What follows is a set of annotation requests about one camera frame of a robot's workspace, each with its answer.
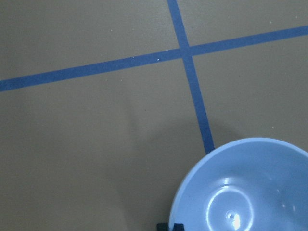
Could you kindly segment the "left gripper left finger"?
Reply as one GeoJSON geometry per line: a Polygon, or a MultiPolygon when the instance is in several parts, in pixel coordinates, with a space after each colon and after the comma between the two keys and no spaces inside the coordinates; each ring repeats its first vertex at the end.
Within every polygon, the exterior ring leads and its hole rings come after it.
{"type": "Polygon", "coordinates": [[[168,231],[168,223],[157,223],[156,230],[157,231],[168,231]]]}

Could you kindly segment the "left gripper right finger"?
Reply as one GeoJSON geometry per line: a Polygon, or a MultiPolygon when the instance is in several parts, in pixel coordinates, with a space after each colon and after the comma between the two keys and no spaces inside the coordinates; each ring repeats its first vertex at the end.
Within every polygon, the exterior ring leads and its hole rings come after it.
{"type": "Polygon", "coordinates": [[[175,223],[173,226],[173,231],[184,231],[184,225],[181,223],[175,223]]]}

